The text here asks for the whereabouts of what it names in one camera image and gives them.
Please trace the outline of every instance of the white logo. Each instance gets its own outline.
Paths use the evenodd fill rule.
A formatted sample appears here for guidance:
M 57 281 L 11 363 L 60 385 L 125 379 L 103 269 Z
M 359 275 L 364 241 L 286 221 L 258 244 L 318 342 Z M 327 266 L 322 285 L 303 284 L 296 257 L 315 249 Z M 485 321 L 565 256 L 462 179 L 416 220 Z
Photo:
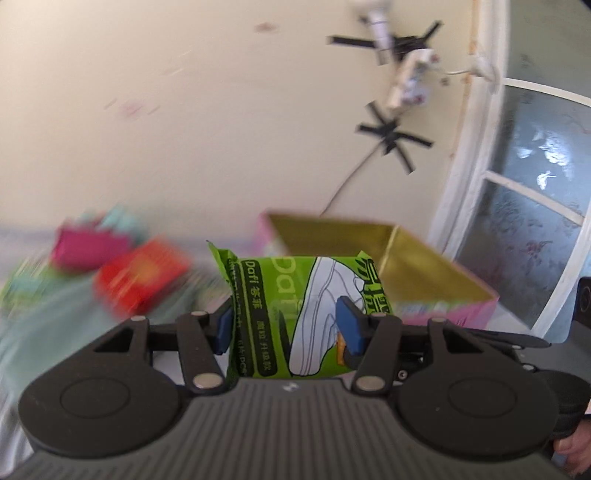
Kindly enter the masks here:
M 295 392 L 298 388 L 298 384 L 293 382 L 289 382 L 287 385 L 283 385 L 283 390 L 289 393 Z

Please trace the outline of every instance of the green package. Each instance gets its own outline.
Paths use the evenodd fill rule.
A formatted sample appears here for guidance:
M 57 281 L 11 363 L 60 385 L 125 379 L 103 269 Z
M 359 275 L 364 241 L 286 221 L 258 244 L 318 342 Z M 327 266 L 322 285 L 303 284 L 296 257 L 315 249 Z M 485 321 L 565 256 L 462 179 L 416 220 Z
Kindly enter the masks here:
M 345 365 L 336 300 L 348 296 L 365 313 L 391 311 L 374 261 L 357 257 L 238 259 L 210 249 L 232 288 L 230 367 L 242 377 L 333 377 Z

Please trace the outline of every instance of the white shoe illustration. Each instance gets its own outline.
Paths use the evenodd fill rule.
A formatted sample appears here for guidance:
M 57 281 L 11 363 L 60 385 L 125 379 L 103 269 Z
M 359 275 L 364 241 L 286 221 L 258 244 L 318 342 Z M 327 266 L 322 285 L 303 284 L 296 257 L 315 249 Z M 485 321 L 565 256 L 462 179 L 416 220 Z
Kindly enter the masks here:
M 290 371 L 294 375 L 314 375 L 326 352 L 336 343 L 336 301 L 348 296 L 365 311 L 363 279 L 333 258 L 318 257 L 310 274 L 306 295 L 291 343 Z

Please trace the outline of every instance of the gray ribbed surface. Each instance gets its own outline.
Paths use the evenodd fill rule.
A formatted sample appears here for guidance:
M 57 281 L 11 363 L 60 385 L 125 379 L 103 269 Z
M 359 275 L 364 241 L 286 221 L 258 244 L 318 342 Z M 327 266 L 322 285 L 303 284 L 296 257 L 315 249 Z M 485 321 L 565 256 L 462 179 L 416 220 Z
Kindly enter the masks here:
M 284 387 L 296 384 L 297 389 Z M 10 480 L 538 480 L 564 479 L 541 456 L 478 464 L 418 444 L 381 400 L 339 380 L 240 380 L 192 402 L 162 439 L 120 458 L 36 454 Z

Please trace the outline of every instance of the pink pouch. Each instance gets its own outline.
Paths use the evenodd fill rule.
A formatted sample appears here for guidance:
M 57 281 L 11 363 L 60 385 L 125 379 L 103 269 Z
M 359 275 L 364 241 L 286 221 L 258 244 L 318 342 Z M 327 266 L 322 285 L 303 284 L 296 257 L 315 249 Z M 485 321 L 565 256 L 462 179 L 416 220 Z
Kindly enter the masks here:
M 64 270 L 97 270 L 132 248 L 128 235 L 64 225 L 58 230 L 51 262 Z

